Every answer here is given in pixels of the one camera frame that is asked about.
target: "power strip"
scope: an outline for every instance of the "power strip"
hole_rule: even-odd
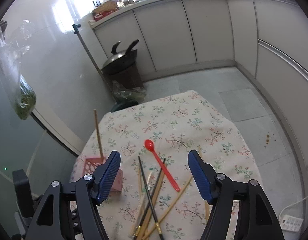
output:
[[[304,220],[302,218],[284,215],[279,224],[282,230],[298,232],[303,221]]]

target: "silver screw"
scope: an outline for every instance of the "silver screw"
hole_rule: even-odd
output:
[[[217,177],[217,179],[220,179],[220,180],[223,180],[223,179],[226,178],[226,176],[222,173],[217,174],[216,177]]]
[[[53,181],[52,182],[52,187],[56,187],[56,186],[58,186],[60,183],[57,181],[57,180],[55,180],[55,181]]]
[[[92,176],[91,174],[86,174],[86,175],[84,176],[84,179],[85,179],[85,180],[90,180],[92,177],[93,177],[93,176]]]
[[[257,186],[258,185],[258,181],[255,180],[255,179],[251,179],[250,180],[250,184],[253,185],[253,186]]]

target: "red spoon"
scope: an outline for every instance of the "red spoon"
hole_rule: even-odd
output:
[[[180,192],[180,188],[177,185],[176,181],[174,180],[174,178],[172,177],[172,175],[169,173],[169,171],[167,170],[167,168],[165,167],[165,165],[162,163],[161,159],[158,157],[157,153],[154,150],[154,143],[147,139],[144,141],[144,146],[147,150],[149,150],[150,152],[153,153],[156,161],[158,162],[159,166],[161,166],[161,169],[164,171],[166,177],[168,178],[169,182],[171,183],[171,185],[173,186],[173,188],[177,191]]]

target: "gold band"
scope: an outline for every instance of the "gold band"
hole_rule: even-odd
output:
[[[161,235],[161,227],[159,226],[159,223],[156,222],[155,225],[156,225],[156,227],[157,227],[158,234]]]
[[[141,226],[138,226],[137,229],[136,229],[136,232],[135,232],[134,236],[138,236],[140,230],[141,230]]]

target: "floral tablecloth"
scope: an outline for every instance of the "floral tablecloth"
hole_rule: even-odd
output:
[[[216,172],[241,182],[256,179],[262,185],[254,158],[236,126],[193,90],[107,113],[99,128],[104,155],[117,150],[121,154],[120,168],[123,170],[123,191],[111,193],[98,207],[110,239],[126,240],[137,218],[140,200],[137,157],[143,161],[146,176],[150,171],[155,177],[158,174],[159,166],[154,156],[143,146],[145,139],[154,141],[156,152],[166,158],[168,169],[180,187],[190,177],[188,152],[198,147],[202,149],[204,162],[210,163]],[[96,131],[77,158],[71,181],[82,176],[84,160],[94,156],[99,157]],[[176,195],[165,178],[155,206],[158,217]],[[238,204],[233,204],[228,240],[233,238],[235,231]],[[162,232],[166,240],[200,239],[205,223],[204,200],[192,180],[161,223]],[[159,239],[157,231],[150,239]]]

